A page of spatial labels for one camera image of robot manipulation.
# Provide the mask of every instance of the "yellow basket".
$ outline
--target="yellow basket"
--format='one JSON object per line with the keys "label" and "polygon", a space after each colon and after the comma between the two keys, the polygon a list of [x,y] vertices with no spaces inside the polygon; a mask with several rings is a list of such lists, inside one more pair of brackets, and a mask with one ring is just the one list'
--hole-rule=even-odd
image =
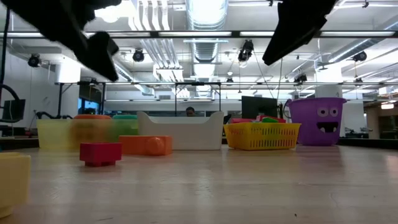
{"label": "yellow basket", "polygon": [[296,146],[301,124],[226,124],[228,146],[243,150],[291,149]]}

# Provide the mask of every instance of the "yellow block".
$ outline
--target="yellow block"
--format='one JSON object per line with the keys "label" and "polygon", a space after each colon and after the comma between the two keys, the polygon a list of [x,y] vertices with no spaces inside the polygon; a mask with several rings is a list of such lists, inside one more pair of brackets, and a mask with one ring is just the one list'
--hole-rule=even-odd
{"label": "yellow block", "polygon": [[30,156],[0,153],[0,218],[11,215],[15,205],[26,202],[29,177]]}

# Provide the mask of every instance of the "ceiling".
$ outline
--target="ceiling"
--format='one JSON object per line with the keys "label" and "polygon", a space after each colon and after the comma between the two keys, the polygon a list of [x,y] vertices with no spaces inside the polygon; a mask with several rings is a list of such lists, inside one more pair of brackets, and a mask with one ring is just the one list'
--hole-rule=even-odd
{"label": "ceiling", "polygon": [[[186,30],[187,20],[186,11],[181,10],[185,7],[184,0],[169,0],[169,24],[172,30]],[[378,30],[379,26],[386,21],[392,19],[394,16],[398,21],[397,9],[398,0],[389,1],[372,1],[369,0],[370,5],[366,9],[361,7],[349,7],[364,4],[364,1],[357,0],[340,0],[337,6],[340,9],[334,9],[328,15],[328,22],[323,27],[323,30]],[[5,17],[4,9],[0,9],[0,15]],[[278,22],[277,7],[269,7],[267,1],[261,0],[229,0],[225,30],[274,30]],[[17,16],[14,18],[14,31],[36,31],[36,29]],[[107,23],[102,18],[98,17],[85,27],[86,31],[97,30],[131,30],[128,25],[128,19],[121,17],[114,23]],[[227,39],[228,43],[221,44],[220,52],[217,57],[217,62],[221,65],[216,66],[214,80],[224,82],[228,77],[227,72],[233,72],[232,78],[235,82],[262,82],[263,76],[267,81],[278,82],[279,77],[290,78],[289,74],[292,70],[301,65],[304,60],[314,58],[314,56],[322,54],[328,55],[336,52],[340,48],[352,43],[355,39],[313,39],[309,44],[302,46],[291,54],[283,58],[281,68],[280,61],[271,66],[265,65],[261,58],[266,50],[270,39],[253,39],[255,57],[249,59],[246,68],[240,68],[238,63],[234,61],[236,53],[244,43],[244,39]],[[134,63],[132,54],[136,48],[142,48],[138,39],[117,39],[115,40],[119,45],[120,52],[126,53],[125,56],[116,55],[115,60],[120,61],[137,79],[147,82],[153,82],[152,75],[153,61],[148,55],[143,62]],[[12,52],[20,57],[28,57],[32,50],[40,53],[50,63],[61,63],[62,57],[66,55],[74,58],[73,54],[64,47],[54,42],[49,42],[44,39],[16,39],[12,41]],[[181,66],[183,67],[183,77],[189,80],[192,76],[191,69],[191,51],[188,44],[184,44],[182,39],[174,40],[175,51],[178,55]],[[60,53],[53,53],[54,49],[59,49]],[[382,42],[365,50],[368,59],[365,62],[357,63],[357,69],[354,69],[353,61],[343,61],[341,63],[344,80],[352,80],[355,73],[357,75],[366,74],[380,70],[388,65],[397,63],[398,61],[398,39],[386,39]],[[309,66],[305,71],[309,80],[313,80],[314,69]],[[390,70],[386,73],[381,73],[377,76],[367,79],[369,82],[379,82],[388,77],[398,77],[398,70]],[[84,69],[83,76],[91,76],[101,78],[94,72]],[[130,90],[134,87],[113,87],[115,90]],[[226,88],[236,88],[236,86],[226,86]]]}

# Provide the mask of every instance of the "orange block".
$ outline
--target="orange block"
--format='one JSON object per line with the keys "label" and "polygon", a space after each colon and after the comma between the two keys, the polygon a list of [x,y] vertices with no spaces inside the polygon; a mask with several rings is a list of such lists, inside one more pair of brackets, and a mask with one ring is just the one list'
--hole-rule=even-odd
{"label": "orange block", "polygon": [[122,153],[127,155],[165,156],[172,153],[170,136],[120,136]]}

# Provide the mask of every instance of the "translucent yellow container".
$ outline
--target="translucent yellow container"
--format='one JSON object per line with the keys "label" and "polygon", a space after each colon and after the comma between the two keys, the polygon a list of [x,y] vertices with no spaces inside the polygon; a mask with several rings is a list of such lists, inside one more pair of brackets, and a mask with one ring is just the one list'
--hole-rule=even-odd
{"label": "translucent yellow container", "polygon": [[291,149],[296,146],[301,124],[226,124],[228,146],[243,150]]}
{"label": "translucent yellow container", "polygon": [[84,142],[118,142],[119,136],[138,135],[136,120],[41,119],[37,122],[41,151],[78,152]]}
{"label": "translucent yellow container", "polygon": [[0,218],[25,203],[29,190],[30,156],[16,152],[0,153]]}

